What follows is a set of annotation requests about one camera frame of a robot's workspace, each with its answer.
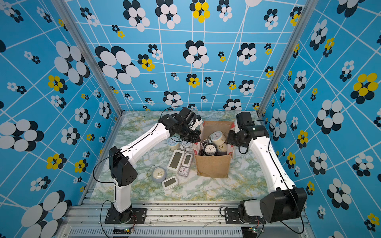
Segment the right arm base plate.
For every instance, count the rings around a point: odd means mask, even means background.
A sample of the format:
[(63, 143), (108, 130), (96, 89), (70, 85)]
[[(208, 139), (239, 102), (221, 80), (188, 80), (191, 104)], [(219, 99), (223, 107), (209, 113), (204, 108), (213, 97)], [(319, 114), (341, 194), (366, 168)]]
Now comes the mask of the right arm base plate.
[(225, 218), (225, 223), (227, 225), (243, 225), (246, 224), (240, 218), (240, 214), (237, 208), (223, 208), (223, 215)]

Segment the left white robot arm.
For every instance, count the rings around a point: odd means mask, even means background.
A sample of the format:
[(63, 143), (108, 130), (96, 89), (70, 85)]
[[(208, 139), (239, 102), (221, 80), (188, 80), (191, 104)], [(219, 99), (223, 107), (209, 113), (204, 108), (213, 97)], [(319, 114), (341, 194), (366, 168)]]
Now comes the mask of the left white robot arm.
[(138, 178), (134, 166), (154, 146), (166, 139), (179, 135), (183, 141), (200, 142), (202, 125), (200, 115), (183, 107), (179, 112), (162, 115), (157, 123), (135, 141), (109, 151), (109, 169), (115, 183), (115, 202), (112, 205), (118, 214), (131, 214), (131, 187)]

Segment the blue twin-bell alarm clock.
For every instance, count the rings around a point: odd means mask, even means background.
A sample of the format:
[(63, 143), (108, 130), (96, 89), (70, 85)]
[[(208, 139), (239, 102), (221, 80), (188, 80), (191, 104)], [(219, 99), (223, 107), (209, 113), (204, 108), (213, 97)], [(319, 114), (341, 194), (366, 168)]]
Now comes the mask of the blue twin-bell alarm clock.
[(216, 146), (221, 146), (226, 143), (226, 137), (223, 132), (215, 131), (210, 135), (211, 142)]

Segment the black round alarm clock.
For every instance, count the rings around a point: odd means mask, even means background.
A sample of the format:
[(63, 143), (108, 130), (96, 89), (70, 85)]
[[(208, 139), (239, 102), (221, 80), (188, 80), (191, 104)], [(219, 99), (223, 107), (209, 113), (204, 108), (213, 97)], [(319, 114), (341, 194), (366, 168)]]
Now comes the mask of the black round alarm clock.
[(201, 143), (201, 156), (215, 156), (217, 155), (217, 146), (214, 145), (210, 140), (204, 140)]

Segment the grey round clock wire handle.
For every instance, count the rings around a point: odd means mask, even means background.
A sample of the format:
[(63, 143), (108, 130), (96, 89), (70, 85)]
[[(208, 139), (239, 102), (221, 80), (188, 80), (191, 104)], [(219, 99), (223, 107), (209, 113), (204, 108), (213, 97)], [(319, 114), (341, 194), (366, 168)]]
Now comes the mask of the grey round clock wire handle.
[(147, 177), (153, 182), (162, 183), (167, 178), (167, 171), (163, 167), (152, 165), (147, 172)]

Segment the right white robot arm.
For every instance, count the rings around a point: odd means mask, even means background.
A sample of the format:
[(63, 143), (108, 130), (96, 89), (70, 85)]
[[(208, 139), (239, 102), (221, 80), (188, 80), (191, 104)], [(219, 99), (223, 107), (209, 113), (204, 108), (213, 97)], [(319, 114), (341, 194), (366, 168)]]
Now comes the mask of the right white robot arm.
[(285, 172), (271, 144), (271, 137), (263, 125), (257, 125), (249, 112), (236, 115), (235, 129), (229, 131), (227, 142), (252, 151), (264, 174), (268, 195), (262, 199), (241, 201), (238, 207), (244, 223), (261, 218), (267, 223), (284, 222), (301, 217), (307, 200), (304, 189)]

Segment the grey round beige-face clock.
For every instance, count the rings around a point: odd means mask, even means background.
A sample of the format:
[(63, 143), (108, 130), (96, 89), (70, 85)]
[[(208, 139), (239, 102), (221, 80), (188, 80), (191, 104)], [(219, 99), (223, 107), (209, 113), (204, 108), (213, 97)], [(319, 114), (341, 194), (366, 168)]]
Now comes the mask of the grey round beige-face clock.
[(217, 155), (219, 155), (219, 156), (227, 155), (227, 145), (226, 144), (222, 144), (222, 145), (219, 145), (217, 147)]

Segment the cream blue round clock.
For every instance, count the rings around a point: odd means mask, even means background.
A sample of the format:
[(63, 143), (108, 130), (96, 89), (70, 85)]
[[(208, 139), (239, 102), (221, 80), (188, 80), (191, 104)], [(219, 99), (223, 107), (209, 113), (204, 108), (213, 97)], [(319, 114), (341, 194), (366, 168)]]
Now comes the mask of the cream blue round clock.
[(171, 151), (179, 149), (181, 140), (174, 136), (167, 139), (167, 146)]

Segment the white bell alarm clock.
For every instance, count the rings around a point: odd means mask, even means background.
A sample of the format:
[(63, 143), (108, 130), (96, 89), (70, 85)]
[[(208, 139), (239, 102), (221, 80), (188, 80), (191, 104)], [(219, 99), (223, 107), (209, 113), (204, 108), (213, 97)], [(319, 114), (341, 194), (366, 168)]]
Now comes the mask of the white bell alarm clock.
[(191, 142), (183, 140), (181, 142), (180, 148), (184, 151), (192, 151), (193, 144)]

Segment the lowest white digital clock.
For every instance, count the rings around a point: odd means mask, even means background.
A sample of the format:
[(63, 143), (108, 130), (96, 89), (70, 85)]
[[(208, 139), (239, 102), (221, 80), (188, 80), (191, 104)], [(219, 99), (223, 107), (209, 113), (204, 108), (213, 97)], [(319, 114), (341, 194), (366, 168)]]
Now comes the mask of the lowest white digital clock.
[(162, 186), (164, 190), (169, 190), (176, 187), (179, 184), (179, 180), (177, 176), (172, 176), (162, 182)]

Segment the small clear square clock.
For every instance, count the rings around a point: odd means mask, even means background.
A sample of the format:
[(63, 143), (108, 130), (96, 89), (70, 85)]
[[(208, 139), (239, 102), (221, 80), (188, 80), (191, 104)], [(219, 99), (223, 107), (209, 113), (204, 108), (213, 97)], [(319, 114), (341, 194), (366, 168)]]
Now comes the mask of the small clear square clock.
[(190, 168), (181, 166), (178, 175), (183, 176), (183, 177), (188, 177), (190, 173)]

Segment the large white digital clock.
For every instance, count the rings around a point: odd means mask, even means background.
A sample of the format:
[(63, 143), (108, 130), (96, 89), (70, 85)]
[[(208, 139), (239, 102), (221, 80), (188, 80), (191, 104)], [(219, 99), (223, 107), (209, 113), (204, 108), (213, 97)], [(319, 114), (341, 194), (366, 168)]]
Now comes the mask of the large white digital clock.
[(167, 169), (174, 173), (178, 173), (181, 167), (184, 155), (185, 155), (184, 151), (178, 150), (178, 149), (174, 150), (171, 156), (171, 159), (167, 165)]

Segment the small white digital clock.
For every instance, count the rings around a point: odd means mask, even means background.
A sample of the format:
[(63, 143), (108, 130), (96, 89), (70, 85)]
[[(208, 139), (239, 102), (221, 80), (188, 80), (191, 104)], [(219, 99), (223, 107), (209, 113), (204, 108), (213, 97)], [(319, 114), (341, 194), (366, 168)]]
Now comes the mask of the small white digital clock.
[(193, 160), (193, 154), (185, 153), (182, 161), (182, 166), (189, 168)]

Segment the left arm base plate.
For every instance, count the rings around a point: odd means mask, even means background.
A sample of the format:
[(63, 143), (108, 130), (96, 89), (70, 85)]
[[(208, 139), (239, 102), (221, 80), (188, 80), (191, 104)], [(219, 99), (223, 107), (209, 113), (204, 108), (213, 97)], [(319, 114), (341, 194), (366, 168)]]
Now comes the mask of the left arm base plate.
[(115, 207), (107, 209), (105, 224), (144, 224), (147, 217), (146, 208), (128, 208), (120, 213)]

